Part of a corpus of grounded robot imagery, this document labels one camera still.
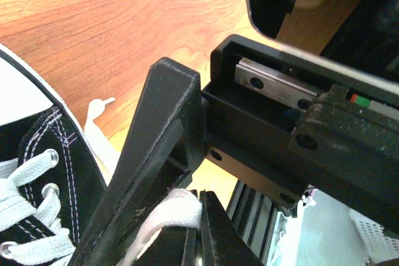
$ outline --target shoelace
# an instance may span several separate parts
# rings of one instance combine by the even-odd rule
[[[0,255],[4,258],[15,260],[22,265],[39,265],[59,259],[51,265],[64,266],[72,257],[75,247],[68,237],[69,230],[62,228],[61,220],[57,218],[61,207],[58,186],[53,183],[44,186],[44,200],[37,209],[18,192],[19,186],[37,179],[55,167],[58,160],[57,152],[49,149],[18,168],[17,159],[0,168],[0,232],[29,216],[34,216],[55,234],[25,244],[17,244],[12,240],[3,242],[0,245]]]

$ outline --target shoe eyelet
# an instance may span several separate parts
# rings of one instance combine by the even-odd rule
[[[0,244],[0,255],[5,259],[12,260],[13,257],[12,257],[12,253],[9,250],[9,247],[15,246],[15,245],[18,245],[18,243],[14,242],[14,241],[3,242],[2,244]]]
[[[56,185],[54,183],[49,183],[43,187],[42,197],[45,198],[47,196],[47,193],[49,193],[50,190],[53,190],[55,192],[55,194],[57,195],[57,197],[60,195],[60,189],[59,189],[58,185]]]
[[[58,164],[58,161],[60,160],[57,151],[54,149],[48,149],[48,150],[45,150],[44,152],[50,153],[52,167],[56,166]]]

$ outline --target wood grain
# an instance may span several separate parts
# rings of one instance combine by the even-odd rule
[[[0,0],[0,8],[0,42],[58,91],[82,125],[91,100],[116,98],[96,122],[118,150],[160,57],[199,71],[204,86],[210,52],[229,34],[265,41],[245,0]],[[209,162],[195,178],[196,188],[215,190],[227,205],[235,178]]]

